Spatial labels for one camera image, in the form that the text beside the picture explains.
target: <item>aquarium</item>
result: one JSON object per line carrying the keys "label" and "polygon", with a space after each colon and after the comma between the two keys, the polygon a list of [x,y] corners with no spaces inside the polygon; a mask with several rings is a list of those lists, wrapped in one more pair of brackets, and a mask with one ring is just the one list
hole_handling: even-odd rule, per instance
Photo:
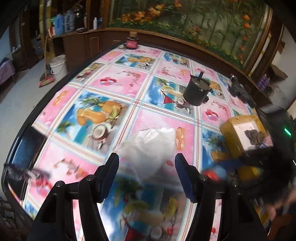
{"label": "aquarium", "polygon": [[112,0],[109,27],[177,37],[244,69],[267,15],[263,0]]}

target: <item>screw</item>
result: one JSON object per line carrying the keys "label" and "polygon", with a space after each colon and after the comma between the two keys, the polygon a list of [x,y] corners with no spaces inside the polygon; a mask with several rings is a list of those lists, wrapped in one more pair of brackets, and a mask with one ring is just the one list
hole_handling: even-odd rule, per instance
{"label": "screw", "polygon": [[233,185],[234,187],[237,187],[239,185],[239,183],[236,180],[232,180],[231,185]]}
{"label": "screw", "polygon": [[64,184],[63,181],[58,181],[58,182],[56,183],[56,186],[57,186],[57,187],[60,187],[60,186],[63,186],[63,184]]}
{"label": "screw", "polygon": [[88,175],[88,176],[86,177],[86,179],[87,179],[88,181],[92,181],[92,180],[94,179],[94,175]]}
{"label": "screw", "polygon": [[200,175],[200,179],[201,179],[202,181],[206,181],[206,180],[208,179],[208,177],[207,177],[206,175],[204,175],[204,174],[201,174],[201,175]]}

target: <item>white bottle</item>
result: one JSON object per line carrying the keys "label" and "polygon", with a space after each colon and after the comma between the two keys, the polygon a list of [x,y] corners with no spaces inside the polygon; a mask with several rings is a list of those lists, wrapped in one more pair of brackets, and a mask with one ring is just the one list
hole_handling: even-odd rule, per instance
{"label": "white bottle", "polygon": [[86,16],[84,16],[83,23],[84,23],[84,27],[86,28]]}
{"label": "white bottle", "polygon": [[94,17],[94,30],[98,28],[98,20]]}

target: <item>brown bottle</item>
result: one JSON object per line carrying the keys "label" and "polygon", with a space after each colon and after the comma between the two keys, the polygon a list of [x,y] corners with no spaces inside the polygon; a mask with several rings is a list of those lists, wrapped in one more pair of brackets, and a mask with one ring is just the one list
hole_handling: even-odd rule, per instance
{"label": "brown bottle", "polygon": [[137,32],[130,32],[130,36],[126,38],[126,48],[127,49],[137,49],[138,48]]}

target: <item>white tile floor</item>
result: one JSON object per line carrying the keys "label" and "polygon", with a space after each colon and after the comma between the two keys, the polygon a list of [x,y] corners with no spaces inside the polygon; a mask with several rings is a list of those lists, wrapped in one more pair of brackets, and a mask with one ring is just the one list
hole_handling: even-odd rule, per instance
{"label": "white tile floor", "polygon": [[[17,83],[0,96],[0,172],[12,142],[22,124],[42,97],[57,83],[39,88],[39,78],[44,73],[44,60],[32,69],[17,73]],[[4,196],[2,187],[0,196]]]}

